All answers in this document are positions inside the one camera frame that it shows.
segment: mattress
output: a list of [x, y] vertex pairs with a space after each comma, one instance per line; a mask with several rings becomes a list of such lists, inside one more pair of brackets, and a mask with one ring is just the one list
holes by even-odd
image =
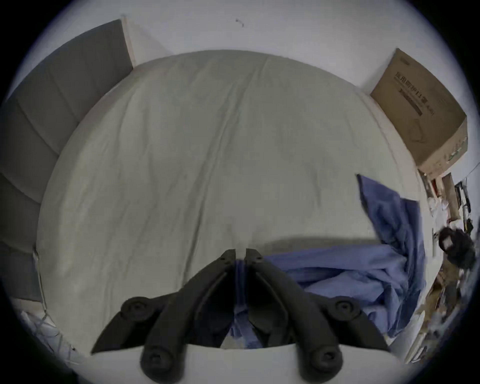
[[126, 299], [176, 291], [226, 249], [379, 242], [357, 173], [420, 202], [431, 286], [426, 193], [369, 96], [253, 52], [140, 65], [82, 120], [49, 180], [36, 242], [47, 311], [89, 354]]

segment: person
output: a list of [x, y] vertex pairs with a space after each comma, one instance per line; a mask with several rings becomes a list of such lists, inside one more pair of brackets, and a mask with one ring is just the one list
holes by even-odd
[[439, 234], [439, 246], [447, 259], [461, 269], [470, 269], [475, 263], [475, 249], [470, 236], [461, 229], [443, 228]]

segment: blue cloth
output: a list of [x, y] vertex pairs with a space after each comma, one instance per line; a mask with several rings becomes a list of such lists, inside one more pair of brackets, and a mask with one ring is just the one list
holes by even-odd
[[[357, 299], [382, 333], [396, 336], [409, 323], [422, 288], [425, 249], [418, 202], [358, 175], [363, 207], [383, 242], [312, 249], [265, 257], [307, 292]], [[260, 343], [248, 322], [243, 261], [237, 261], [237, 306], [231, 329], [247, 348]]]

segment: white bed sheet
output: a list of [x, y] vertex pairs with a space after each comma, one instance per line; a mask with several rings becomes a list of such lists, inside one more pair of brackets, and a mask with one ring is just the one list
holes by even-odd
[[245, 51], [143, 64], [88, 113], [49, 181], [36, 245], [48, 313], [88, 354], [124, 300], [176, 291], [226, 249], [377, 242], [356, 173], [420, 201], [431, 286], [424, 187], [369, 96]]

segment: bedding wrinkle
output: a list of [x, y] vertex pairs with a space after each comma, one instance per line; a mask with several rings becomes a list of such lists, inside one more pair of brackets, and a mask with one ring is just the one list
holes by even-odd
[[[202, 169], [192, 189], [192, 193], [197, 193], [197, 191], [202, 191], [202, 189], [203, 191], [201, 192], [201, 202], [200, 202], [200, 207], [198, 209], [198, 215], [196, 218], [195, 227], [193, 230], [193, 237], [190, 244], [190, 250], [188, 252], [188, 255], [183, 267], [182, 280], [181, 280], [182, 286], [189, 279], [190, 272], [191, 272], [190, 268], [192, 264], [192, 259], [194, 258], [198, 248], [200, 229], [201, 229], [202, 220], [204, 216], [205, 203], [208, 197], [208, 188], [212, 179], [212, 175], [218, 166], [218, 162], [222, 157], [222, 144], [228, 147], [228, 143], [230, 142], [230, 140], [232, 140], [233, 135], [226, 134], [226, 132], [228, 131], [228, 128], [230, 126], [233, 126], [232, 122], [238, 118], [239, 109], [243, 104], [245, 95], [247, 94], [249, 88], [251, 87], [252, 80], [255, 77], [255, 74], [257, 73], [257, 71], [258, 70], [254, 70], [250, 73], [250, 75], [244, 81], [246, 84], [243, 84], [243, 82], [240, 84], [239, 82], [232, 84], [227, 93], [227, 97], [225, 98], [222, 106], [219, 109], [219, 113], [221, 113], [222, 115], [220, 119], [221, 123], [219, 124], [220, 128], [217, 130], [217, 134], [215, 137], [216, 140], [214, 139], [212, 143], [209, 145], [207, 156], [205, 158], [204, 163], [202, 164]], [[200, 180], [200, 177], [205, 181], [204, 183], [199, 182], [199, 184], [202, 185], [203, 188], [197, 189], [195, 188], [195, 184], [197, 184], [197, 182]]]
[[385, 143], [388, 147], [388, 150], [392, 154], [392, 159], [395, 162], [396, 171], [397, 171], [398, 177], [400, 178], [400, 183], [402, 184], [402, 193], [405, 193], [406, 189], [405, 189], [405, 183], [404, 183], [404, 180], [403, 180], [403, 173], [400, 171], [400, 166], [398, 165], [398, 162], [397, 162], [397, 159], [396, 159], [396, 156], [395, 156], [395, 152], [393, 151], [392, 146], [390, 145], [389, 141], [387, 140], [387, 137], [385, 136], [385, 132], [383, 131], [380, 122], [377, 120], [377, 118], [375, 117], [373, 112], [370, 110], [370, 107], [367, 105], [367, 103], [365, 103], [365, 100], [363, 100], [363, 98], [358, 94], [358, 91], [355, 92], [355, 94], [357, 95], [357, 98], [365, 106], [365, 108], [368, 110], [368, 112], [369, 112], [370, 116], [373, 118], [373, 120], [375, 120], [375, 122], [377, 124], [378, 131], [380, 131], [380, 133], [382, 134], [382, 137], [385, 140]]
[[192, 264], [192, 259], [195, 256], [197, 251], [198, 243], [199, 243], [199, 236], [200, 236], [200, 227], [202, 224], [202, 219], [204, 215], [204, 208], [205, 208], [205, 201], [207, 198], [208, 193], [208, 184], [210, 183], [213, 170], [216, 166], [218, 153], [220, 151], [222, 138], [225, 134], [225, 131], [228, 126], [228, 122], [231, 118], [232, 112], [229, 110], [230, 108], [230, 99], [233, 97], [232, 95], [235, 93], [237, 89], [236, 84], [232, 84], [230, 89], [228, 90], [227, 97], [223, 105], [220, 107], [220, 111], [222, 111], [221, 123], [219, 124], [219, 129], [216, 131], [215, 137], [208, 146], [208, 150], [205, 156], [205, 159], [202, 163], [200, 168], [200, 172], [193, 183], [192, 190], [188, 196], [187, 201], [189, 202], [189, 206], [187, 207], [187, 212], [195, 211], [195, 203], [200, 198], [200, 206], [198, 207], [198, 213], [195, 220], [195, 226], [193, 228], [193, 235], [190, 242], [189, 250], [187, 253], [187, 257], [183, 263], [181, 268], [181, 286], [185, 285], [185, 283], [189, 280], [190, 275], [190, 267]]

